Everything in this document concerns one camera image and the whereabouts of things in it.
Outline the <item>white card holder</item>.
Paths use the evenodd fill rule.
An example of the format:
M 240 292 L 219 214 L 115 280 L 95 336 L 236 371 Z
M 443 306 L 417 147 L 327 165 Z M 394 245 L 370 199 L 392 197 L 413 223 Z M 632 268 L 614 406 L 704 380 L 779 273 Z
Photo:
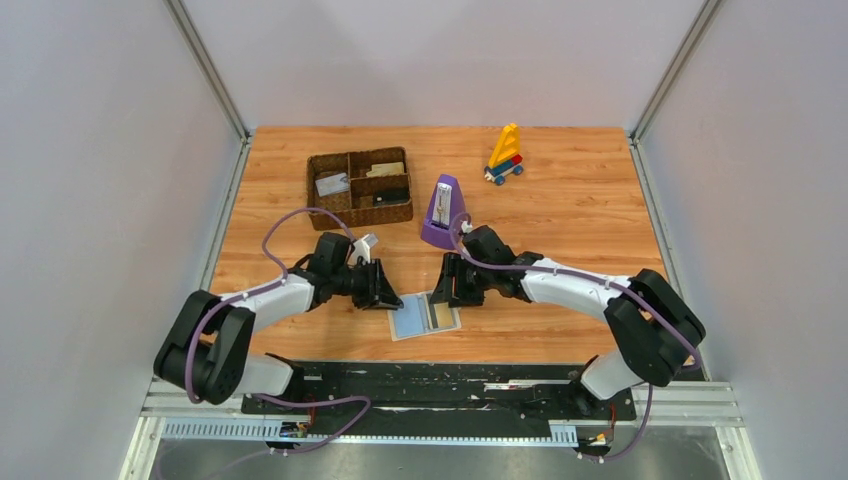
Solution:
M 403 307 L 399 310 L 389 311 L 389 328 L 391 339 L 401 341 L 420 336 L 445 333 L 461 328 L 459 310 L 451 308 L 456 312 L 458 326 L 455 329 L 433 331 L 429 327 L 428 313 L 430 296 L 432 291 L 416 294 L 402 295 Z

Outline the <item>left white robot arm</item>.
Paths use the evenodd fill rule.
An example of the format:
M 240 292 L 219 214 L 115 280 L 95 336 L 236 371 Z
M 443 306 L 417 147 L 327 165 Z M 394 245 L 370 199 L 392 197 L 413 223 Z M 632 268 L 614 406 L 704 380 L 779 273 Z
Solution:
M 251 353 L 252 337 L 335 296 L 360 310 L 402 308 L 381 261 L 370 255 L 375 242 L 372 235 L 352 240 L 325 232 L 312 253 L 274 280 L 226 295 L 191 293 L 154 360 L 155 376 L 194 403 L 219 405 L 241 394 L 302 400 L 303 369 L 276 354 Z

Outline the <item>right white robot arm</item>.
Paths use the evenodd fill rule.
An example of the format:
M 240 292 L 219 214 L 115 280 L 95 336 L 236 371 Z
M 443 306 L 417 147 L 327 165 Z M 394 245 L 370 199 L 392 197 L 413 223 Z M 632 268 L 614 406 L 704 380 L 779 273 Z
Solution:
M 703 323 L 654 270 L 602 275 L 535 252 L 516 254 L 487 225 L 461 224 L 449 238 L 455 250 L 443 257 L 432 303 L 476 307 L 492 290 L 526 303 L 561 306 L 608 326 L 615 349 L 590 359 L 569 383 L 572 402 L 583 409 L 642 383 L 664 387 L 688 360 L 701 359 Z

